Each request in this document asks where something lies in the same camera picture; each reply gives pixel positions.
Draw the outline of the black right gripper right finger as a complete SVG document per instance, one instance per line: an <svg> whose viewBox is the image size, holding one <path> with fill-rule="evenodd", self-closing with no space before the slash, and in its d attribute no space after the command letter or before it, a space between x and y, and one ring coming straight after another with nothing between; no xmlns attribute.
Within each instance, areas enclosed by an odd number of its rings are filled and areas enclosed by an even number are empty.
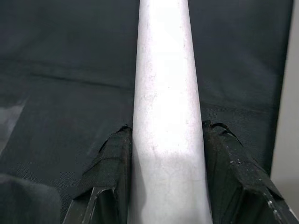
<svg viewBox="0 0 299 224"><path fill-rule="evenodd" d="M223 123L202 123L215 224L297 224L266 171Z"/></svg>

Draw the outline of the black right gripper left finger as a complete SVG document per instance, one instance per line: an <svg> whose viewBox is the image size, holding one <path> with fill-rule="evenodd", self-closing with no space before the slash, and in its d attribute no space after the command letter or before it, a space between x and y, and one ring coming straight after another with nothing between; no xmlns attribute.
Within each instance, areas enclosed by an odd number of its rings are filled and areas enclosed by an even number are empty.
<svg viewBox="0 0 299 224"><path fill-rule="evenodd" d="M131 185L132 129L121 127L82 174L65 224L126 224Z"/></svg>

